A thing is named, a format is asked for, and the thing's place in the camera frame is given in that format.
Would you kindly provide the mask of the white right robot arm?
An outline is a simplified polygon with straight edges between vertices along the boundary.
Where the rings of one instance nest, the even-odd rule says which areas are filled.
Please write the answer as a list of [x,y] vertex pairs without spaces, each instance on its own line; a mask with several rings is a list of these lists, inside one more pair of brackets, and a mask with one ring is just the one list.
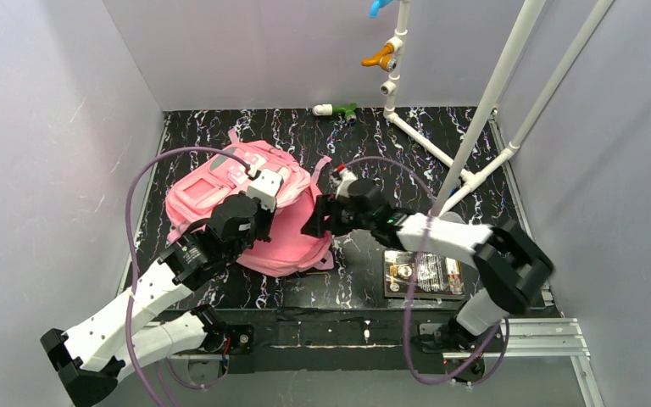
[[366,179],[352,181],[336,194],[320,195],[301,232],[323,237],[353,230],[369,231],[386,248],[435,254],[474,268],[482,288],[449,323],[451,332],[467,338],[525,312],[555,270],[552,260],[514,220],[489,226],[431,218],[392,205]]

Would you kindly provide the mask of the pink student backpack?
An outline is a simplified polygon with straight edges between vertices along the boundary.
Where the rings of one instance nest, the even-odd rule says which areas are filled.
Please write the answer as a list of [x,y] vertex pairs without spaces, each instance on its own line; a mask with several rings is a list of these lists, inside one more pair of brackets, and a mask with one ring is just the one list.
[[[244,159],[257,170],[273,170],[283,178],[276,194],[277,211],[268,242],[257,241],[236,261],[266,276],[283,277],[310,268],[329,270],[333,267],[330,252],[332,236],[311,237],[301,233],[321,195],[317,186],[320,173],[331,162],[322,157],[309,173],[288,152],[264,140],[241,142],[235,130],[229,130],[231,144],[226,151]],[[194,221],[212,215],[216,205],[227,196],[247,190],[251,183],[243,167],[235,160],[216,154],[169,190],[165,211],[171,223],[167,241],[172,243]]]

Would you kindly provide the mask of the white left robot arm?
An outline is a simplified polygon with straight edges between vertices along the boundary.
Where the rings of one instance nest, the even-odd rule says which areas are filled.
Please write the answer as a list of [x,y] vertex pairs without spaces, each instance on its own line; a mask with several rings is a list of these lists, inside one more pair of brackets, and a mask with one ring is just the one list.
[[198,306],[153,328],[148,323],[225,272],[258,240],[269,238],[276,199],[239,192],[197,220],[135,280],[95,315],[63,331],[53,328],[40,342],[76,406],[94,406],[134,371],[195,348],[220,350],[225,323],[209,305]]

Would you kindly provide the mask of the black gold cover book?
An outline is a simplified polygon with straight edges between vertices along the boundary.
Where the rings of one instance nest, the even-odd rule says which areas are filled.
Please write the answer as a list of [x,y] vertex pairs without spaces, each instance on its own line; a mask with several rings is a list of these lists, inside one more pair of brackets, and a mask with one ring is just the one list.
[[460,300],[465,297],[460,262],[435,254],[387,249],[383,252],[386,298],[405,298],[415,278],[414,299]]

